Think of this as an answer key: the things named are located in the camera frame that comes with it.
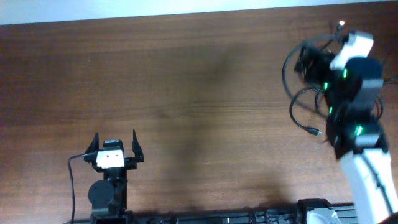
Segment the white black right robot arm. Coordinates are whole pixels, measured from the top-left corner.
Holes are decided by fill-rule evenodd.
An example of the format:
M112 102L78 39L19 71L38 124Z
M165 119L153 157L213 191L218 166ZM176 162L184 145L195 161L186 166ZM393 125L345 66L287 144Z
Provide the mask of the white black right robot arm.
M360 223L397 223L397 192L386 134L373 113L384 85L382 66L362 55L339 56L313 46L300 48L294 70L328 108L326 135L349 182Z

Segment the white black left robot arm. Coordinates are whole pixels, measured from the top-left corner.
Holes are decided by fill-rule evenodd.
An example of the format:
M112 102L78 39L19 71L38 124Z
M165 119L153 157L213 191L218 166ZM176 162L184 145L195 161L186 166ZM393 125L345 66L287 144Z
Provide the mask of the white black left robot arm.
M85 151L84 161L103 174L101 180L91 185L88 200L91 203L91 224L132 224L134 214L127 210L127 172L144 162L144 154L132 133L132 157L124 156L124 146L120 139L106 140L100 147L99 134L96 133Z

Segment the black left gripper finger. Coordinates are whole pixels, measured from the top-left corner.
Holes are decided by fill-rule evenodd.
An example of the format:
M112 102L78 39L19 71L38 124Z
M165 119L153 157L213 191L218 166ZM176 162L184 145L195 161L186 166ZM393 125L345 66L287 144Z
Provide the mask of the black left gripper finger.
M87 155L96 154L99 151L99 143L100 143L99 133L95 133L92 142L90 143L87 150L85 151L85 154L87 154Z
M132 151L134 153L134 158L136 162L144 162L144 154L137 140L137 135L135 130L133 130L133 136L132 136Z

